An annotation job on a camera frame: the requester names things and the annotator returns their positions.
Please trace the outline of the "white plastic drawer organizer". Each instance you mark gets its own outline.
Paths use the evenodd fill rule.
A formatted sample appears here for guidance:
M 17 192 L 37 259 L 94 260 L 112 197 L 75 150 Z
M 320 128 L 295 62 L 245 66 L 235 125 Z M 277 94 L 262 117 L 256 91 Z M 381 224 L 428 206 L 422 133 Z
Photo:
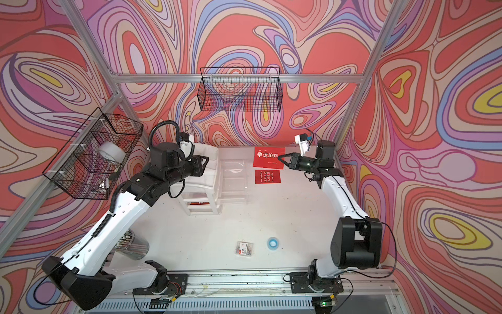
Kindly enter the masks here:
M 220 186 L 222 168 L 217 147 L 195 144 L 195 155 L 209 157 L 209 163 L 202 177 L 188 177 L 184 192 L 179 198 L 187 215 L 219 215 L 221 213 Z M 210 205 L 190 205 L 191 202 L 209 202 Z

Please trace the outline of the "red postcard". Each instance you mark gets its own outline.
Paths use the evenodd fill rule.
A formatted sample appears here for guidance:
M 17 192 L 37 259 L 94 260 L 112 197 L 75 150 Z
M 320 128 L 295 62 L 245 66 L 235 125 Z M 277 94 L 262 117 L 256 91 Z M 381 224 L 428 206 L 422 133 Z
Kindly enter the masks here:
M 255 147 L 253 167 L 283 170 L 284 164 L 278 159 L 286 153 L 284 147 Z
M 255 170 L 256 184 L 279 184 L 281 172 L 279 170 Z
M 202 205 L 210 205 L 209 202 L 191 202 L 190 205 L 202 206 Z

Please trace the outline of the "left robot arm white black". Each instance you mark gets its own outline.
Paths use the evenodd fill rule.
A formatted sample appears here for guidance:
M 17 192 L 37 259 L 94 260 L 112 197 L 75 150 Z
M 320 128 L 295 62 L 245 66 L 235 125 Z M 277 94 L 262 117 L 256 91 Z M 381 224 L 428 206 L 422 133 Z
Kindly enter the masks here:
M 114 191 L 111 206 L 86 235 L 61 257 L 50 256 L 43 272 L 58 290 L 84 311 L 92 310 L 109 295 L 145 289 L 162 294 L 169 285 L 167 270 L 153 260 L 114 270 L 104 263 L 132 224 L 171 187 L 188 177 L 201 177 L 210 158 L 195 155 L 180 142 L 161 143 L 150 149 L 150 162 Z

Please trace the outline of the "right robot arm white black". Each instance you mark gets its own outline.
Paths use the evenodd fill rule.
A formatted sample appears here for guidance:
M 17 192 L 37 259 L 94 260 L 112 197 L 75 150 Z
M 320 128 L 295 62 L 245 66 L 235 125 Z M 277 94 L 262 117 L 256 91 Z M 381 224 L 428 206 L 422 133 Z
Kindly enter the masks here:
M 383 224 L 371 218 L 357 204 L 349 191 L 345 176 L 335 161 L 335 144 L 321 140 L 315 157 L 306 156 L 313 137 L 305 133 L 295 136 L 298 153 L 278 157 L 288 169 L 301 171 L 328 197 L 338 215 L 329 247 L 329 255 L 314 259 L 307 272 L 309 287 L 315 292 L 328 288 L 328 283 L 347 270 L 366 270 L 380 264 Z

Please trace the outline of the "blue tape roll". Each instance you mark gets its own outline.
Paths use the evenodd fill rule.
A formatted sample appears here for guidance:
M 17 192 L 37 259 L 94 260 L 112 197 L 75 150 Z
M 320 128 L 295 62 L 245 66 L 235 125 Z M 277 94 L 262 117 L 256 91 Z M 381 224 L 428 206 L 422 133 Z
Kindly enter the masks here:
M 276 237 L 270 237 L 267 240 L 267 248 L 270 251 L 276 251 L 280 247 L 280 242 Z

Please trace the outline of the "white tape roll in basket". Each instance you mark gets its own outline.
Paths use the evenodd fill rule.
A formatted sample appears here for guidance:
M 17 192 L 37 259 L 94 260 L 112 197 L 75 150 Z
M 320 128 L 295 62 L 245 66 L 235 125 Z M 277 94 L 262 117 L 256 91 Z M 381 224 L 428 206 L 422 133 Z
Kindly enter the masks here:
M 125 152 L 116 144 L 106 141 L 98 147 L 98 153 L 106 160 L 121 164 L 126 157 Z

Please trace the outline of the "metal cup with pens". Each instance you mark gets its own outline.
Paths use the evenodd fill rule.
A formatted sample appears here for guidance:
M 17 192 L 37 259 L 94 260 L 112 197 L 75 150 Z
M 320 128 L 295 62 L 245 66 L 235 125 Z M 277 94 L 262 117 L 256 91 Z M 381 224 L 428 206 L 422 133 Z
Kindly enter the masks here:
M 115 245 L 116 252 L 119 252 L 132 260 L 141 260 L 145 258 L 149 250 L 149 242 L 137 235 L 131 229 L 128 229 Z

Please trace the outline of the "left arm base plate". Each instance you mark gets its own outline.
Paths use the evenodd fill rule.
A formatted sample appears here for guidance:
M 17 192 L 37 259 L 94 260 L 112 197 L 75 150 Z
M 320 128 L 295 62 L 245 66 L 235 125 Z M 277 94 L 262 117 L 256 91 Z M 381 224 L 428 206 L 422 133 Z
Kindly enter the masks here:
M 187 273 L 167 273 L 165 278 L 156 279 L 147 288 L 133 289 L 134 295 L 140 296 L 181 296 L 188 285 Z

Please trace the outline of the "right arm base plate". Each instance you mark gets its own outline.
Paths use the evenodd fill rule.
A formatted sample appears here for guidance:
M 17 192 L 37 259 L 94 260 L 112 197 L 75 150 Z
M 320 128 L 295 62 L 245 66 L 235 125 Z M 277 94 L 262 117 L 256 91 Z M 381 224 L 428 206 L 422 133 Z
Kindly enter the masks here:
M 338 295 L 344 292 L 341 278 L 321 278 L 308 272 L 287 273 L 283 280 L 290 284 L 294 294 L 330 293 Z

